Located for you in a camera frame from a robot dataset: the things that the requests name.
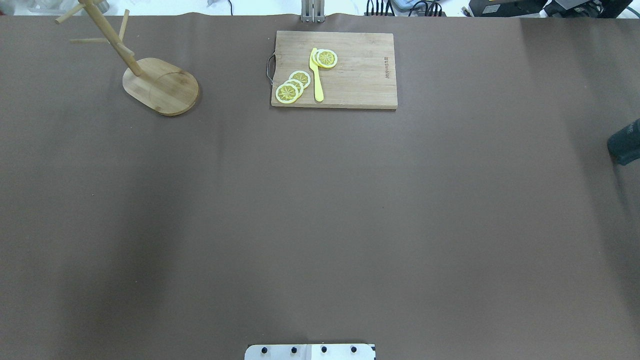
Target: yellow knife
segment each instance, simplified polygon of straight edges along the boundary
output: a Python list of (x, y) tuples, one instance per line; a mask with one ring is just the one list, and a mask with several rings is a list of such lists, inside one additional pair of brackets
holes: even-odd
[(314, 95), (316, 101), (322, 102), (324, 100), (324, 92), (322, 91), (322, 84), (320, 84), (320, 72), (318, 71), (318, 65), (316, 65), (313, 60), (316, 51), (316, 47), (311, 50), (311, 55), (309, 55), (309, 68), (314, 72)]

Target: white bracket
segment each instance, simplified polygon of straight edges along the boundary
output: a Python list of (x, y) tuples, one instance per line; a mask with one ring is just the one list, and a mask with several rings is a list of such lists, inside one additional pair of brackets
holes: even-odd
[(302, 22), (324, 22), (324, 0), (302, 0)]
[(244, 352), (244, 360), (376, 360), (376, 345), (251, 345)]

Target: knife handle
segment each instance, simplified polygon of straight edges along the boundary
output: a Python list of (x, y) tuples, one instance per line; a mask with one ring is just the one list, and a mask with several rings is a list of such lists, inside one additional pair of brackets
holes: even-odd
[(320, 71), (314, 71), (314, 96), (317, 102), (324, 100), (324, 92), (322, 91), (322, 84), (320, 84)]

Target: brown tabletop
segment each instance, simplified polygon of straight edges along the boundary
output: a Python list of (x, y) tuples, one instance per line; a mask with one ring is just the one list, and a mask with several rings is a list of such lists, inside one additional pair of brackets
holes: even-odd
[[(279, 29), (393, 33), (397, 111), (271, 107)], [(132, 17), (175, 118), (98, 34), (0, 17), (0, 358), (640, 358), (639, 21)]]

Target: cutting board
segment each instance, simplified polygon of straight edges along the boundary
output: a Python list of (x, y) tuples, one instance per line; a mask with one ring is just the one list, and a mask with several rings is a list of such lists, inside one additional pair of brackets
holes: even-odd
[[(314, 73), (309, 69), (311, 49), (330, 49), (338, 64), (320, 68), (324, 101), (314, 99)], [(299, 108), (396, 109), (396, 56), (393, 34), (278, 31), (276, 69), (271, 89), (271, 105)], [(278, 86), (296, 70), (311, 75), (311, 84), (292, 104), (275, 97)]]

